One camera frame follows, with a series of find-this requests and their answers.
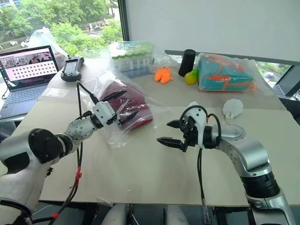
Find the orange octopus toy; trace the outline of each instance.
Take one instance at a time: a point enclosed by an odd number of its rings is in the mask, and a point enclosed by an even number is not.
[[[171,76],[171,70],[169,67],[162,67],[158,69],[157,71],[154,71],[154,80],[160,81],[162,84],[169,82],[170,80],[173,80]]]

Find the maroon cloth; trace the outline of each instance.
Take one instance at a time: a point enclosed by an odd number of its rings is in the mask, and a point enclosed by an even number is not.
[[[120,115],[121,121],[124,121],[130,114],[135,113],[136,111],[139,112],[131,121],[122,125],[120,128],[122,130],[132,130],[151,122],[153,120],[153,115],[145,102],[145,97],[143,93],[132,84],[114,81],[104,90],[100,99],[121,90],[127,90],[127,92],[117,99],[108,101],[116,113]]]

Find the white wall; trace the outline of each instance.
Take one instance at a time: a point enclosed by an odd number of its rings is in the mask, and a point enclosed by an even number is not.
[[[300,61],[300,0],[126,0],[131,40]]]

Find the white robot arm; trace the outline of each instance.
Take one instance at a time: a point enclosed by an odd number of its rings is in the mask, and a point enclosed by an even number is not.
[[[169,137],[157,140],[183,152],[186,152],[188,146],[195,145],[224,152],[244,185],[255,224],[296,225],[283,190],[274,179],[268,153],[263,145],[254,138],[246,137],[245,130],[239,126],[207,126],[208,118],[206,110],[193,102],[179,120],[168,123],[168,126],[181,129],[184,143]]]
[[[83,140],[94,131],[113,122],[124,124],[107,102],[126,91],[115,92],[104,101],[96,102],[93,113],[88,111],[71,122],[62,134],[54,135],[48,130],[33,129],[5,139],[0,145],[0,160],[8,172],[0,176],[0,225],[31,224],[31,212],[39,200],[50,166],[60,158],[78,149]],[[76,174],[78,182],[80,168]]]

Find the yellow fruit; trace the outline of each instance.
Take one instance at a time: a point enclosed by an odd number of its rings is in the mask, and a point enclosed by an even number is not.
[[[194,69],[191,72],[188,72],[184,76],[184,79],[185,79],[186,83],[187,84],[195,84],[195,83],[197,83],[198,73],[199,73],[199,71],[197,69]]]

